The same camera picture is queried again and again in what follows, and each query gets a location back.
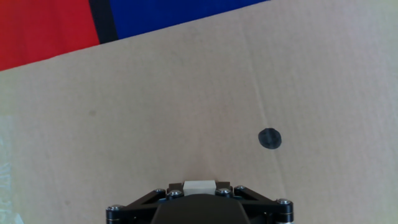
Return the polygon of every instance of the corrugated cardboard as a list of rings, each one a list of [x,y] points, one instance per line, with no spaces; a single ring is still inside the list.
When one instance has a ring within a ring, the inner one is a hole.
[[[396,9],[271,1],[0,73],[12,212],[104,223],[216,179],[291,199],[296,223],[395,223]]]

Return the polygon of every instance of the black circle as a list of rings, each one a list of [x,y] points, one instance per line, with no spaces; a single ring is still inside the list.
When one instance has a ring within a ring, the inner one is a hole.
[[[267,149],[277,149],[282,144],[282,137],[274,128],[266,128],[259,133],[259,141]]]

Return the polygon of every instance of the white block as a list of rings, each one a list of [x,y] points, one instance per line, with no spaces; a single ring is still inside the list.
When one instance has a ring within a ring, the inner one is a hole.
[[[185,196],[193,194],[214,195],[216,191],[216,182],[214,180],[185,181],[183,189]]]

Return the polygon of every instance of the black stripe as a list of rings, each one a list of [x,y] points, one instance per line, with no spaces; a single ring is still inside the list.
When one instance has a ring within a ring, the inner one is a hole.
[[[99,42],[105,44],[119,40],[109,0],[89,0]]]

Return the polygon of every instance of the screw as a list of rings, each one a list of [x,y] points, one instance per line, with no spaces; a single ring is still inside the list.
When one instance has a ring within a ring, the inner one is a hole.
[[[238,189],[238,190],[243,190],[243,189],[245,189],[246,187],[245,186],[242,186],[242,185],[239,185],[239,186],[237,186],[237,187],[235,187],[235,189]]]
[[[167,195],[171,196],[171,197],[176,197],[176,196],[180,196],[181,194],[182,194],[182,192],[179,190],[172,190]]]
[[[112,205],[112,206],[109,206],[106,210],[107,211],[119,211],[123,207],[124,207],[123,205]]]
[[[230,189],[217,189],[216,192],[219,194],[229,194],[229,193],[231,193],[231,190]]]
[[[160,193],[160,192],[165,192],[165,189],[155,189],[156,192]]]
[[[284,199],[284,198],[280,198],[276,200],[277,203],[281,204],[281,205],[288,205],[291,203],[290,200]]]

